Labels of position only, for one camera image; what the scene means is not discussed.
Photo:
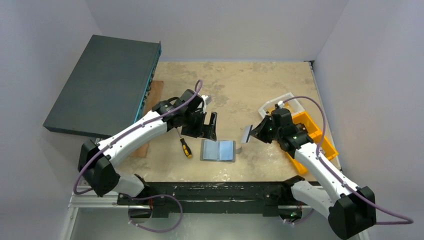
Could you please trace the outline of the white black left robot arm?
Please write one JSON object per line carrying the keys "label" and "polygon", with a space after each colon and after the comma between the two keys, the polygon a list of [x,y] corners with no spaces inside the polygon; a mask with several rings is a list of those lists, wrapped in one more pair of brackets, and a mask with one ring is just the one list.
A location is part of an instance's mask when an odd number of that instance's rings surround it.
{"label": "white black left robot arm", "polygon": [[90,190],[102,197],[117,192],[137,197],[146,184],[136,174],[119,173],[116,167],[136,149],[172,129],[181,128],[181,134],[193,138],[217,140],[217,112],[211,112],[205,124],[205,98],[187,89],[180,97],[158,102],[152,109],[126,129],[95,143],[86,141],[80,151],[79,178],[89,184]]}

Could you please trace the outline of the grey card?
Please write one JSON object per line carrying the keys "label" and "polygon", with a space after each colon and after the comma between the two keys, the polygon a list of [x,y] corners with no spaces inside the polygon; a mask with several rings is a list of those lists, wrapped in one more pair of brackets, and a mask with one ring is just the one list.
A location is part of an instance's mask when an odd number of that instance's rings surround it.
{"label": "grey card", "polygon": [[241,144],[245,144],[245,143],[248,143],[250,141],[252,129],[253,129],[253,125],[247,125],[244,128],[243,134],[242,134],[241,140],[240,140]]}

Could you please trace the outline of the grey leather card holder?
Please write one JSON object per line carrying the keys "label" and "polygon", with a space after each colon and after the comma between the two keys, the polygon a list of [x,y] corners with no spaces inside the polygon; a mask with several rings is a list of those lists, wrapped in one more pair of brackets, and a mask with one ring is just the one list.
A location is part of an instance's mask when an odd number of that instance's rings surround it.
{"label": "grey leather card holder", "polygon": [[209,140],[201,141],[200,157],[201,161],[211,162],[234,162],[236,155],[242,152],[242,147],[236,146],[234,140]]}

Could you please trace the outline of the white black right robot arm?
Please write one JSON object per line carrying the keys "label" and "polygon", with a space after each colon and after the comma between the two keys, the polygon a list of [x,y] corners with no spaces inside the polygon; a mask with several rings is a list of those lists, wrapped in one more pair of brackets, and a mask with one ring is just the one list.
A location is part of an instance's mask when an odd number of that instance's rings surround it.
{"label": "white black right robot arm", "polygon": [[359,187],[332,165],[306,130],[295,124],[291,112],[277,108],[249,136],[279,147],[300,162],[319,182],[322,189],[306,180],[290,185],[292,198],[303,202],[327,218],[333,232],[347,240],[377,223],[375,194],[369,187]]}

